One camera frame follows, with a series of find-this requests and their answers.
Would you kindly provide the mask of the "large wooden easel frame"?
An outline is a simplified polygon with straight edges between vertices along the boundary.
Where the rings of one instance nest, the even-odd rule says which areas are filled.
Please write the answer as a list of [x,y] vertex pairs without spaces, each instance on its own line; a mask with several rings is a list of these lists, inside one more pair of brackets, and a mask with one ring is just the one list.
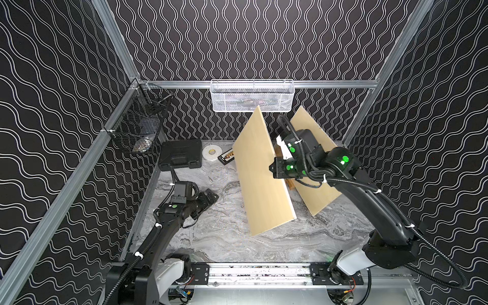
[[[277,144],[277,142],[274,142],[274,150],[275,150],[275,154],[276,154],[276,157],[279,157],[281,158],[283,156],[283,153],[282,153],[282,148]],[[296,190],[296,187],[293,183],[293,179],[291,179],[289,176],[288,176],[288,170],[287,170],[287,164],[286,162],[283,163],[283,171],[284,171],[284,175],[287,176],[287,178],[285,178],[285,184],[286,186],[288,187],[288,190],[289,191],[295,191]]]

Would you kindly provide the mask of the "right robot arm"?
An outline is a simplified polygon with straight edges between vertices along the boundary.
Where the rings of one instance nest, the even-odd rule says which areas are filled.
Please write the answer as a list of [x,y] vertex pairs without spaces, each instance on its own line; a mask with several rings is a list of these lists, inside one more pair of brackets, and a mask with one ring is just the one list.
[[373,225],[365,242],[337,253],[329,274],[345,277],[373,266],[395,269],[413,263],[420,240],[373,185],[361,163],[344,147],[325,151],[310,130],[277,137],[281,156],[269,170],[275,179],[294,179],[309,189],[329,185],[346,196]]

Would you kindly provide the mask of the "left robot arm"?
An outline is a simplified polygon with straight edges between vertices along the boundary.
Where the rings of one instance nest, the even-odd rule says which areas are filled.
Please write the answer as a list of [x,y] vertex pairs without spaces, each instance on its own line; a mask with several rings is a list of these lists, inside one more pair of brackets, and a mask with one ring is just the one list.
[[174,282],[191,279],[191,263],[186,258],[161,256],[187,218],[199,216],[219,199],[211,189],[201,191],[193,182],[175,182],[169,197],[155,209],[155,224],[141,246],[122,263],[113,266],[105,284],[104,304],[160,304]]

